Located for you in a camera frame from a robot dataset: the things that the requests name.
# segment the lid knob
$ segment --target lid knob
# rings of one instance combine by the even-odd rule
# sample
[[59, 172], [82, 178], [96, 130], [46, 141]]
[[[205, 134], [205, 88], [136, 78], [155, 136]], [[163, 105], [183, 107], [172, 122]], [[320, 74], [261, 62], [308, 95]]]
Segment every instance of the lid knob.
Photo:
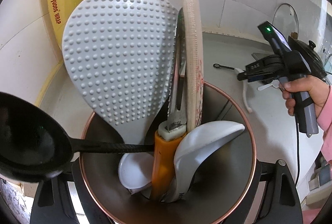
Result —
[[313, 41], [309, 40], [309, 47], [313, 50], [316, 48], [316, 44]]

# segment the metal container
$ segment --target metal container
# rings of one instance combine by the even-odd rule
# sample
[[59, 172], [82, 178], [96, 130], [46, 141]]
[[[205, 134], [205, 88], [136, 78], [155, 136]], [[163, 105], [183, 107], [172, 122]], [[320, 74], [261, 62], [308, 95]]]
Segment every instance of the metal container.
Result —
[[[167, 116], [167, 105], [150, 127], [146, 142]], [[131, 195], [119, 181], [119, 154], [81, 154], [85, 184], [95, 202], [113, 220], [123, 224], [208, 224], [224, 220], [239, 205], [253, 179], [256, 165], [254, 136], [245, 113], [222, 90], [205, 82], [202, 123], [217, 118], [242, 123], [245, 131], [218, 149], [198, 168], [183, 200], [150, 201], [140, 193]], [[92, 114], [83, 139], [122, 142], [121, 136], [103, 119]]]

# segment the ladle handle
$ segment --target ladle handle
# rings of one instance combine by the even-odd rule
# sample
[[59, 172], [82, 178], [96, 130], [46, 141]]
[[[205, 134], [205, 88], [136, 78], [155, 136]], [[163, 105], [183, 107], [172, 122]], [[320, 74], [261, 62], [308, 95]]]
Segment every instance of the ladle handle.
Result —
[[153, 152], [154, 145], [116, 144], [82, 139], [70, 139], [73, 152], [84, 153], [140, 153]]

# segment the person's hand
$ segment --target person's hand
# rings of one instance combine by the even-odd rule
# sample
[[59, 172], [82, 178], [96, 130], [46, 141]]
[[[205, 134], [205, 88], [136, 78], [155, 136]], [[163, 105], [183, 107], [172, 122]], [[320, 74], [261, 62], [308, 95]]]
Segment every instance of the person's hand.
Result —
[[330, 92], [329, 85], [311, 75], [308, 75], [306, 78], [287, 82], [283, 85], [283, 88], [285, 89], [283, 90], [283, 99], [286, 100], [286, 108], [288, 109], [288, 114], [291, 116], [294, 115], [295, 107], [295, 99], [290, 98], [291, 93], [308, 91], [315, 104], [315, 112], [318, 117]]

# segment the white spoon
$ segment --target white spoon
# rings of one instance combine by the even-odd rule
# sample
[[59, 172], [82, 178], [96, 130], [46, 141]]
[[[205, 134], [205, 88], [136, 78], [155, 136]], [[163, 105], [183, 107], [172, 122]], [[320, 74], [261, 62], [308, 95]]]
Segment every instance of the white spoon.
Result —
[[132, 194], [151, 186], [153, 156], [149, 153], [126, 153], [122, 156], [118, 175], [121, 184]]
[[270, 86], [273, 86], [274, 88], [279, 88], [279, 81], [278, 80], [273, 80], [271, 83], [269, 84], [265, 84], [265, 85], [262, 85], [260, 87], [257, 88], [258, 91], [262, 91]]
[[165, 202], [181, 199], [187, 193], [200, 164], [221, 146], [240, 135], [244, 129], [245, 126], [237, 122], [213, 121], [188, 133], [175, 152], [175, 179]]

